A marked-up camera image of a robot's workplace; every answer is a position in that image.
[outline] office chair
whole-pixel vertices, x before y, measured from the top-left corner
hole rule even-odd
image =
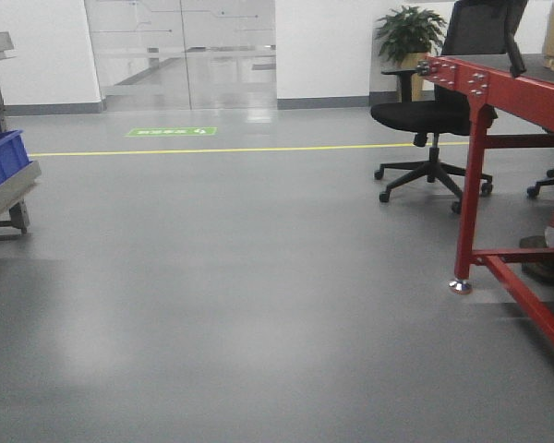
[[[506,30],[515,33],[527,0],[459,0],[455,2],[452,17],[447,29],[441,55],[505,54]],[[416,69],[390,71],[400,76],[405,85],[408,76]],[[371,116],[392,129],[414,132],[413,144],[418,147],[427,145],[428,134],[433,135],[428,159],[423,162],[383,163],[374,173],[380,180],[386,169],[408,170],[409,173],[390,182],[379,194],[379,201],[390,200],[391,191],[398,186],[410,183],[426,176],[434,183],[440,180],[459,201],[452,204],[452,210],[460,212],[462,189],[450,175],[465,175],[465,169],[439,160],[440,134],[451,133],[459,136],[470,134],[470,106],[467,98],[456,91],[434,87],[435,100],[412,102],[410,92],[403,92],[402,102],[380,103],[371,108]],[[482,174],[486,182],[481,186],[481,194],[487,196],[492,191],[492,177]]]

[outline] chair seat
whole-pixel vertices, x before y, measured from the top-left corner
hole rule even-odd
[[[371,116],[387,127],[416,133],[452,133],[467,136],[470,122],[464,111],[437,101],[376,104]]]

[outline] blue plastic bin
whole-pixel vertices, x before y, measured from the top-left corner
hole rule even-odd
[[[0,133],[0,184],[30,163],[21,133],[20,130]]]

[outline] glass door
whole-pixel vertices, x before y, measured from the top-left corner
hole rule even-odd
[[[276,106],[274,0],[85,0],[109,110]]]

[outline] green leaves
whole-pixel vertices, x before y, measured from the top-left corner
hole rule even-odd
[[[376,34],[376,40],[382,40],[379,55],[386,61],[399,63],[409,53],[428,53],[443,44],[441,28],[447,23],[436,12],[419,6],[402,6],[402,10],[391,12],[378,20],[383,25]]]

